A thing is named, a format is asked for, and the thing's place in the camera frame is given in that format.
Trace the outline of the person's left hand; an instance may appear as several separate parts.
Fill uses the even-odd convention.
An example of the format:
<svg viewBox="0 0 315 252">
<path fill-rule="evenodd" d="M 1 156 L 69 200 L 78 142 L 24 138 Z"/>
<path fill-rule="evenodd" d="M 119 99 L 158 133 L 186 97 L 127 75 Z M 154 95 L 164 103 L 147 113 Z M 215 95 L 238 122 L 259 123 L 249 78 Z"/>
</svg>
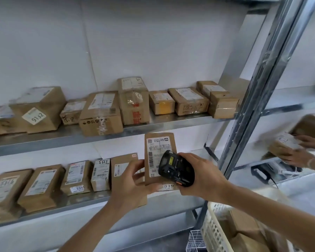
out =
<svg viewBox="0 0 315 252">
<path fill-rule="evenodd" d="M 143 167 L 144 160 L 130 161 L 120 176 L 118 187 L 112 189 L 109 203 L 123 215 L 140 207 L 142 202 L 147 200 L 147 196 L 143 196 L 145 184 L 138 182 L 144 173 L 137 173 L 137 171 Z"/>
</svg>

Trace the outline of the person's right hand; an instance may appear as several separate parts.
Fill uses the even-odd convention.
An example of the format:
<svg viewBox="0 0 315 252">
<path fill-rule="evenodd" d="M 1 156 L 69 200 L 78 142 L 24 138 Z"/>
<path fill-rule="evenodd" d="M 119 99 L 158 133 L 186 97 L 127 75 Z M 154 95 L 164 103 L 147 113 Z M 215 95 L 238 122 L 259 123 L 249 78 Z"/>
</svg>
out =
<svg viewBox="0 0 315 252">
<path fill-rule="evenodd" d="M 177 185 L 181 195 L 200 197 L 206 201 L 225 204 L 227 192 L 232 184 L 211 161 L 200 157 L 200 166 L 193 168 L 195 172 L 194 184 L 190 187 Z"/>
</svg>

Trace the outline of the black handheld barcode scanner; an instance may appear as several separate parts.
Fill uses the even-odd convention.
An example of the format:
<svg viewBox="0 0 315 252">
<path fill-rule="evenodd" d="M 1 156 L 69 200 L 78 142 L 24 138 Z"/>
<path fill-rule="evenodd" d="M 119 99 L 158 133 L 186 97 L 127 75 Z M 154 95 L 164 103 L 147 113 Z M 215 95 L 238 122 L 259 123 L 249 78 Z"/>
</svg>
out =
<svg viewBox="0 0 315 252">
<path fill-rule="evenodd" d="M 183 187 L 194 184 L 195 172 L 193 166 L 182 156 L 167 150 L 160 160 L 158 174 Z"/>
</svg>

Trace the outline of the labelled brown cardboard parcel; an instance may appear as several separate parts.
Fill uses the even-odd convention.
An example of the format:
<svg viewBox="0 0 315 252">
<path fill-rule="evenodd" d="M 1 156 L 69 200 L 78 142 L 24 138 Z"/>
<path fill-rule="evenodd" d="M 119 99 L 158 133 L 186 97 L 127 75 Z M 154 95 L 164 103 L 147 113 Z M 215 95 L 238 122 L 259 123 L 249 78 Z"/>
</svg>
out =
<svg viewBox="0 0 315 252">
<path fill-rule="evenodd" d="M 178 190 L 175 182 L 169 181 L 158 173 L 163 154 L 167 150 L 177 153 L 174 134 L 171 132 L 147 133 L 144 137 L 144 144 L 145 185 L 161 183 L 163 187 L 158 191 Z"/>
</svg>

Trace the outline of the person's right forearm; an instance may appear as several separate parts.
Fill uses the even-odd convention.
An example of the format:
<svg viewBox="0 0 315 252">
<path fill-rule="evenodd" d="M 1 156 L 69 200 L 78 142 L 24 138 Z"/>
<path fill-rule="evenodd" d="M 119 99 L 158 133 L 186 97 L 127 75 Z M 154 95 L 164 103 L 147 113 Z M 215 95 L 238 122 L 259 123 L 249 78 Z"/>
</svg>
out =
<svg viewBox="0 0 315 252">
<path fill-rule="evenodd" d="M 315 252 L 315 216 L 307 212 L 227 181 L 219 184 L 210 201 L 232 206 L 281 234 L 304 252 Z"/>
</svg>

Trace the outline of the person's left forearm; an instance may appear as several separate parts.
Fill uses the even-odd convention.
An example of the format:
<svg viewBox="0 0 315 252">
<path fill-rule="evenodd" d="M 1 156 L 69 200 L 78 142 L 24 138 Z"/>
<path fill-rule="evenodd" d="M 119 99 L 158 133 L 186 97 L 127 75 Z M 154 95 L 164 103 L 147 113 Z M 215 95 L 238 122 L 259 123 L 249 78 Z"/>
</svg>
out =
<svg viewBox="0 0 315 252">
<path fill-rule="evenodd" d="M 110 199 L 57 252 L 93 252 L 113 225 L 138 204 L 134 199 Z"/>
</svg>

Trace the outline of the grey metal shelf rack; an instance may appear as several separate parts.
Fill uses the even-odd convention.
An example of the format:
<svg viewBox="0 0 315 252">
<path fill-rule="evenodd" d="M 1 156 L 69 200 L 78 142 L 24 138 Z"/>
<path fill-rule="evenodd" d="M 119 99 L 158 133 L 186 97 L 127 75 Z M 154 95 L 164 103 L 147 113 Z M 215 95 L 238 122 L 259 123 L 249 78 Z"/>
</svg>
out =
<svg viewBox="0 0 315 252">
<path fill-rule="evenodd" d="M 61 87 L 66 99 L 118 90 L 117 79 L 140 76 L 148 90 L 196 86 L 197 80 L 236 83 L 246 93 L 237 125 L 207 113 L 148 113 L 149 122 L 120 133 L 85 136 L 78 124 L 40 133 L 0 135 L 0 174 L 136 152 L 144 134 L 172 132 L 179 152 L 213 160 L 223 150 L 231 173 L 253 123 L 305 109 L 285 103 L 296 89 L 275 89 L 315 0 L 0 0 L 0 102 L 33 87 Z"/>
<path fill-rule="evenodd" d="M 254 112 L 247 124 L 242 140 L 231 159 L 226 173 L 228 180 L 238 186 L 259 188 L 278 186 L 280 183 L 314 175 L 310 169 L 303 169 L 300 176 L 281 182 L 262 183 L 251 174 L 251 167 L 280 160 L 268 151 L 269 144 L 277 135 L 289 132 L 306 114 L 315 111 L 315 86 L 275 89 L 268 103 Z"/>
</svg>

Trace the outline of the white plastic crate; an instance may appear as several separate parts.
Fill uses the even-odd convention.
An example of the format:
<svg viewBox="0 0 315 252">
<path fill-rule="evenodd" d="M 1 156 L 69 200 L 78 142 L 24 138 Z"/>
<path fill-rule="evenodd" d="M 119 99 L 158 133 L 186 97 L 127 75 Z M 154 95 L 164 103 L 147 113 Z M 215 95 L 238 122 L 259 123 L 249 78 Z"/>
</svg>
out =
<svg viewBox="0 0 315 252">
<path fill-rule="evenodd" d="M 234 252 L 230 245 L 231 231 L 226 233 L 220 224 L 220 221 L 227 220 L 228 211 L 232 207 L 215 202 L 208 202 L 207 206 L 201 234 L 208 252 Z"/>
</svg>

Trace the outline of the brown cardboard box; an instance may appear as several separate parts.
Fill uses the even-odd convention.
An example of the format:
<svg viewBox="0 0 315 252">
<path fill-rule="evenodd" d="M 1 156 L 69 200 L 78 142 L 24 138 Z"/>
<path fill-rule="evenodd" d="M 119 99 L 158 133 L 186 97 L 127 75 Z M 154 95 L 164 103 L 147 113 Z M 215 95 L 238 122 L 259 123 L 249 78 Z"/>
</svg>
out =
<svg viewBox="0 0 315 252">
<path fill-rule="evenodd" d="M 270 252 L 269 248 L 263 243 L 241 233 L 230 240 L 230 245 L 234 252 Z"/>
<path fill-rule="evenodd" d="M 242 211 L 230 209 L 227 214 L 227 221 L 233 237 L 240 233 L 254 240 L 264 238 L 256 220 Z"/>
</svg>

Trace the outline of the row of cardboard boxes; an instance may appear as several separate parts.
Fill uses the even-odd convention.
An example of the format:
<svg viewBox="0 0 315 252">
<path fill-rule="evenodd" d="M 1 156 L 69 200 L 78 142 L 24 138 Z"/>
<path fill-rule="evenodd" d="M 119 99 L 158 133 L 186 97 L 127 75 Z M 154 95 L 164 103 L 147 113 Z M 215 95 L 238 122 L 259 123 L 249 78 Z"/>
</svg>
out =
<svg viewBox="0 0 315 252">
<path fill-rule="evenodd" d="M 78 124 L 84 136 L 122 133 L 124 126 L 150 122 L 155 115 L 178 116 L 208 112 L 215 119 L 235 116 L 239 98 L 214 81 L 197 81 L 196 88 L 149 91 L 139 76 L 120 78 L 118 91 L 91 93 L 66 100 L 61 87 L 34 87 L 0 106 L 0 135 L 55 131 L 61 124 Z"/>
</svg>

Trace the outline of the small cardboard box white label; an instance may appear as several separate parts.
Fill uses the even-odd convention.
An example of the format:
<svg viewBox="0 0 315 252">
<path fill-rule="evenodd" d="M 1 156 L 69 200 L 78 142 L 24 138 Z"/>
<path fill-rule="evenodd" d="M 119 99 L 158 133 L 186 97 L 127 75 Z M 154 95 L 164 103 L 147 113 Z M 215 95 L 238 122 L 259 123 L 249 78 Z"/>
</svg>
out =
<svg viewBox="0 0 315 252">
<path fill-rule="evenodd" d="M 268 151 L 277 157 L 289 155 L 289 153 L 298 149 L 303 149 L 300 141 L 287 132 L 277 135 L 268 147 Z"/>
</svg>

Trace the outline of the row of flat cardboard packets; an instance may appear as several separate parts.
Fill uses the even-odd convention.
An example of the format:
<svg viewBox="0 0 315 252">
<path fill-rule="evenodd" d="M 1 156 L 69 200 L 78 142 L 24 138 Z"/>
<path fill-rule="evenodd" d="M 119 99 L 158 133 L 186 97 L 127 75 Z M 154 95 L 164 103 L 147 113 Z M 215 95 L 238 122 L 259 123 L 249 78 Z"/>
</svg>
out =
<svg viewBox="0 0 315 252">
<path fill-rule="evenodd" d="M 90 200 L 93 193 L 118 186 L 119 177 L 137 153 L 24 169 L 0 174 L 0 224 L 18 220 L 24 213 Z"/>
</svg>

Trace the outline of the large plain cardboard box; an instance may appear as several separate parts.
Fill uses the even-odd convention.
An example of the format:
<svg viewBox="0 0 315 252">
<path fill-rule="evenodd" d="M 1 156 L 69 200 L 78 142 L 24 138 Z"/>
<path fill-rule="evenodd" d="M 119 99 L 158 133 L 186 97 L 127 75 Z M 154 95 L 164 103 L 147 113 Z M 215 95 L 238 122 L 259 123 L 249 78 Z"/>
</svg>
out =
<svg viewBox="0 0 315 252">
<path fill-rule="evenodd" d="M 308 114 L 293 127 L 291 135 L 307 135 L 315 138 L 315 114 Z"/>
</svg>

